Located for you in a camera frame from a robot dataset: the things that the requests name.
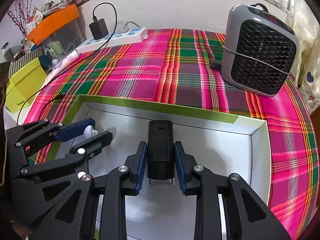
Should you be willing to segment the yellow-green shoe box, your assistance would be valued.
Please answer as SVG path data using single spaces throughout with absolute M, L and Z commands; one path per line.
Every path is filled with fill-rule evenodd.
M 22 107 L 29 106 L 29 98 L 45 81 L 47 74 L 41 66 L 40 48 L 27 53 L 18 61 L 10 64 L 7 84 L 6 108 L 16 113 Z

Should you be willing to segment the grey black mini heater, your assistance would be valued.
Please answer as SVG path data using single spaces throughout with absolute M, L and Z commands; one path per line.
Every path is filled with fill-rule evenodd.
M 221 75 L 227 83 L 275 96 L 291 72 L 298 38 L 263 4 L 239 4 L 229 11 L 222 47 Z

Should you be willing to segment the heart patterned curtain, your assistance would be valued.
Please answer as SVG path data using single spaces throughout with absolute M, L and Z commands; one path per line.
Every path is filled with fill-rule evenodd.
M 319 107 L 319 23 L 304 0 L 295 0 L 292 27 L 298 50 L 291 73 L 312 114 Z

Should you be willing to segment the dark jar with lid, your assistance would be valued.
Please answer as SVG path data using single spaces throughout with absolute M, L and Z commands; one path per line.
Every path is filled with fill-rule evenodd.
M 2 46 L 1 52 L 2 52 L 2 54 L 3 54 L 3 56 L 4 56 L 4 59 L 5 59 L 6 61 L 10 61 L 10 62 L 13 61 L 14 55 L 13 55 L 13 53 L 12 53 L 12 50 L 11 50 L 8 42 L 6 42 L 6 43 Z

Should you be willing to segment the white power strip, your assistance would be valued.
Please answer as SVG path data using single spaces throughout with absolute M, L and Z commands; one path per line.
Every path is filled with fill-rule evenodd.
M 99 40 L 94 38 L 89 38 L 85 40 L 80 46 L 76 48 L 78 54 L 84 54 L 90 51 L 95 51 L 97 49 L 122 46 L 126 44 L 135 44 L 141 43 L 148 38 L 148 29 L 147 27 L 133 28 L 129 29 L 127 32 L 119 33 L 116 31 L 111 37 L 109 42 L 103 46 L 103 44 L 111 37 L 111 34 L 108 34 L 106 37 Z

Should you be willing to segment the white pink tube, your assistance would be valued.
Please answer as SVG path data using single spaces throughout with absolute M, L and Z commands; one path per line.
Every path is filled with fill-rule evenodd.
M 60 61 L 53 67 L 53 70 L 47 76 L 44 84 L 47 85 L 49 81 L 55 78 L 58 74 L 60 74 L 63 70 L 65 70 L 69 65 L 71 65 L 74 61 L 79 58 L 79 54 L 76 50 L 71 52 L 66 58 Z

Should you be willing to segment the white egg-shaped gadget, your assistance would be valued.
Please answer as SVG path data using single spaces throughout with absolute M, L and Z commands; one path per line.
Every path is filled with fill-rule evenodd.
M 93 126 L 91 126 L 91 125 L 87 126 L 84 130 L 84 133 L 83 133 L 85 139 L 92 138 L 92 137 L 96 136 L 97 134 L 98 134 L 98 131 L 95 130 L 93 128 Z

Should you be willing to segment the purple dried flower branches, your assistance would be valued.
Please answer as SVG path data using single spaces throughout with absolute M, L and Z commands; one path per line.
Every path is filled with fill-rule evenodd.
M 26 27 L 33 16 L 33 0 L 14 0 L 14 8 L 7 11 L 11 21 L 18 27 L 23 37 L 27 36 Z

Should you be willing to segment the black charger adapter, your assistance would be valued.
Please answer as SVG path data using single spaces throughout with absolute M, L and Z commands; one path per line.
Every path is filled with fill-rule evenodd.
M 108 28 L 103 18 L 97 19 L 93 17 L 93 22 L 89 24 L 89 28 L 95 40 L 100 40 L 108 35 Z

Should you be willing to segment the plaid pink green bedspread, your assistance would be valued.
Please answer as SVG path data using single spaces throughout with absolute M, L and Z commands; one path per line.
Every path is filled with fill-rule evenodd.
M 267 121 L 271 142 L 269 207 L 292 239 L 316 206 L 319 158 L 310 115 L 292 79 L 265 98 L 230 86 L 210 67 L 225 36 L 188 29 L 154 29 L 142 43 L 82 54 L 37 96 L 23 122 L 64 119 L 79 94 L 155 101 Z

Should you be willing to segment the black rectangular flashlight device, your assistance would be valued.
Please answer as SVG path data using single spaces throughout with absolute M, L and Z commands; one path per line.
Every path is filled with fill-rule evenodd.
M 147 154 L 149 179 L 174 179 L 175 154 L 171 121 L 152 120 L 149 122 Z

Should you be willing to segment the orange lidded storage bin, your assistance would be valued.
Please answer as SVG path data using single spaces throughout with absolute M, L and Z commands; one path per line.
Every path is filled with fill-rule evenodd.
M 41 48 L 50 59 L 64 58 L 84 41 L 76 5 L 69 5 L 42 20 L 28 35 L 27 40 Z

